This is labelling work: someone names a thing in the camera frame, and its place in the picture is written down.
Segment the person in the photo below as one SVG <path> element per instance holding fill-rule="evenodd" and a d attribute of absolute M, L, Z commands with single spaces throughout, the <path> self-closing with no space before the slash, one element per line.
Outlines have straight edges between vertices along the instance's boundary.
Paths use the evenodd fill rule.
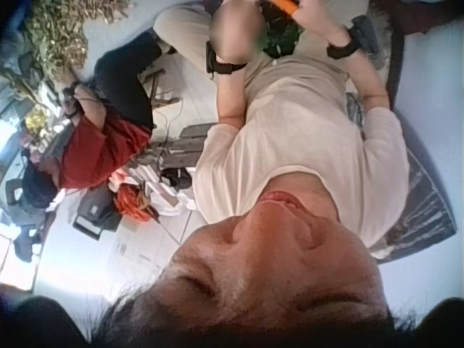
<path fill-rule="evenodd" d="M 293 18 L 306 31 L 293 56 L 216 71 L 219 123 L 194 177 L 209 224 L 156 283 L 115 303 L 95 347 L 393 347 L 367 247 L 400 216 L 409 166 L 383 83 L 341 26 L 367 8 L 302 0 Z M 209 22 L 201 7 L 180 6 L 154 29 L 204 70 Z M 243 57 L 241 36 L 223 27 L 222 67 Z M 363 134 L 346 116 L 348 76 Z"/>
<path fill-rule="evenodd" d="M 98 186 L 147 145 L 154 129 L 152 106 L 137 75 L 161 55 L 150 32 L 106 53 L 96 64 L 95 80 L 107 102 L 79 82 L 63 81 L 72 97 L 63 106 L 75 129 L 61 161 L 28 161 L 22 189 L 31 206 L 46 209 L 60 189 Z"/>

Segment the white t-shirt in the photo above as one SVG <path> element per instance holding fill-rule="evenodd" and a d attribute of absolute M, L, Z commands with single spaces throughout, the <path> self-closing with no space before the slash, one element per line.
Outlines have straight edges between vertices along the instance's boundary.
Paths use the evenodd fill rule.
<path fill-rule="evenodd" d="M 304 73 L 289 77 L 288 67 L 274 67 L 255 78 L 240 131 L 210 129 L 194 177 L 199 210 L 208 223 L 243 215 L 271 178 L 311 173 L 330 192 L 341 223 L 370 247 L 405 206 L 409 164 L 401 125 L 390 110 L 372 109 L 363 140 L 330 74 L 291 67 Z"/>

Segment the mouth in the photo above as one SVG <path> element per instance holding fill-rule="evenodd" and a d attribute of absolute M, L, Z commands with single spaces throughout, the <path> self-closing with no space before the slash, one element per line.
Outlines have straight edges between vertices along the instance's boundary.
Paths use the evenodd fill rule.
<path fill-rule="evenodd" d="M 262 195 L 260 199 L 258 199 L 258 203 L 268 201 L 281 202 L 290 207 L 297 208 L 298 210 L 301 210 L 303 212 L 308 212 L 303 203 L 301 203 L 298 198 L 296 198 L 293 194 L 289 194 L 287 192 L 271 191 Z"/>

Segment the wrist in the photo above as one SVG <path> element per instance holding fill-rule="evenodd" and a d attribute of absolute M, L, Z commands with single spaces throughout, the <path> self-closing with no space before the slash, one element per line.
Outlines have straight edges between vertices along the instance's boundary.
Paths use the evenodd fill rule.
<path fill-rule="evenodd" d="M 324 35 L 324 39 L 326 39 L 330 45 L 335 47 L 345 47 L 352 41 L 351 36 L 344 27 L 334 28 Z"/>

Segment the hand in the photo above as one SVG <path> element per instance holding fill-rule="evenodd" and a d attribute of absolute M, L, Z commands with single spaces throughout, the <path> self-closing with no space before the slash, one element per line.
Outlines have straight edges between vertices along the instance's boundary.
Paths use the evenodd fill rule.
<path fill-rule="evenodd" d="M 301 0 L 299 5 L 292 17 L 304 29 L 324 39 L 340 31 L 340 26 L 331 18 L 323 0 Z"/>

